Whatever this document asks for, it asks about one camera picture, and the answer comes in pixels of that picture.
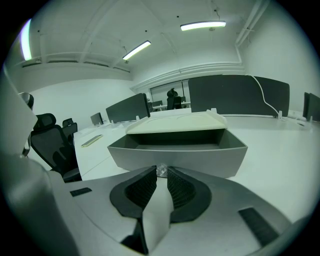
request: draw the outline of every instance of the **linear light fixture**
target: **linear light fixture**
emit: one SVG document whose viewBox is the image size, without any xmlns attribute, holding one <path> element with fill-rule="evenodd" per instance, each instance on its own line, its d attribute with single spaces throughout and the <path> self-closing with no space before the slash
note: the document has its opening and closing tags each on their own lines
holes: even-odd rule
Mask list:
<svg viewBox="0 0 320 256">
<path fill-rule="evenodd" d="M 134 48 L 132 51 L 130 51 L 126 56 L 124 56 L 123 59 L 126 61 L 127 59 L 129 59 L 130 57 L 132 57 L 136 53 L 140 52 L 142 49 L 146 48 L 149 45 L 151 45 L 151 43 L 149 41 L 143 42 L 142 44 L 140 44 L 139 46 Z"/>
<path fill-rule="evenodd" d="M 29 29 L 30 29 L 30 22 L 31 19 L 29 19 L 26 24 L 23 26 L 21 30 L 21 48 L 24 60 L 28 61 L 31 60 L 31 52 L 30 52 L 30 44 L 29 44 Z"/>
<path fill-rule="evenodd" d="M 200 28 L 212 28 L 212 27 L 225 27 L 225 21 L 200 21 L 189 24 L 181 25 L 180 28 L 182 31 L 200 29 Z"/>
</svg>

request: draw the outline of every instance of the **gray box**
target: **gray box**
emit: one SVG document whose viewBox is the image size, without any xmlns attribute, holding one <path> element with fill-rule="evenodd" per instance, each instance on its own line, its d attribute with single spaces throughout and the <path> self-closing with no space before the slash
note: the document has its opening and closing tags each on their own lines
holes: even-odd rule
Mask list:
<svg viewBox="0 0 320 256">
<path fill-rule="evenodd" d="M 129 171 L 165 164 L 228 178 L 248 147 L 227 129 L 212 129 L 127 134 L 108 149 L 116 165 Z"/>
</svg>

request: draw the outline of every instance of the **white desk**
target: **white desk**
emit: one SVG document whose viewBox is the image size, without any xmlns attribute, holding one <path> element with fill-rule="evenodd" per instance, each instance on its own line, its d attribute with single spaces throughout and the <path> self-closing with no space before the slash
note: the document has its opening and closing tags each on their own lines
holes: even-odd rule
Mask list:
<svg viewBox="0 0 320 256">
<path fill-rule="evenodd" d="M 191 102 L 190 101 L 184 101 L 184 102 L 181 102 L 181 105 L 190 105 Z M 160 111 L 162 111 L 162 109 L 166 108 L 168 105 L 159 105 L 159 106 L 153 106 L 152 108 L 154 110 L 158 110 L 160 109 Z"/>
<path fill-rule="evenodd" d="M 239 116 L 226 119 L 228 129 L 248 146 L 238 173 L 229 179 L 258 194 L 292 222 L 309 214 L 319 191 L 320 124 L 313 123 L 309 129 L 293 119 Z M 94 128 L 83 137 L 75 133 L 75 151 L 83 180 L 126 172 L 117 167 L 107 149 L 125 135 L 124 130 L 109 125 Z M 99 134 L 103 138 L 81 148 L 81 144 Z"/>
</svg>

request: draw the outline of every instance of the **smartphone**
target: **smartphone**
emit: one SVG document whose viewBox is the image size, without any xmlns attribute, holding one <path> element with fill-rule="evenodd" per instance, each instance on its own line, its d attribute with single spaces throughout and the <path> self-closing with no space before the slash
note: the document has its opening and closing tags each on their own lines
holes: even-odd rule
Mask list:
<svg viewBox="0 0 320 256">
<path fill-rule="evenodd" d="M 101 137 L 103 137 L 102 134 L 94 136 L 92 139 L 88 140 L 86 143 L 82 144 L 81 147 L 85 148 L 90 146 L 92 143 L 94 143 L 95 141 L 99 140 Z"/>
</svg>

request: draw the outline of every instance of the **chair seat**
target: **chair seat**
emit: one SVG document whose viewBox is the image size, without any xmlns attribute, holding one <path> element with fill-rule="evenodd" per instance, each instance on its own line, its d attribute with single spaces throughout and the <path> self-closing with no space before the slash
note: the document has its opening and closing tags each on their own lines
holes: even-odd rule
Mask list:
<svg viewBox="0 0 320 256">
<path fill-rule="evenodd" d="M 66 172 L 63 175 L 63 180 L 65 182 L 69 182 L 69 181 L 73 181 L 73 180 L 80 180 L 81 181 L 81 175 L 80 175 L 79 168 L 75 168 L 73 170 Z"/>
</svg>

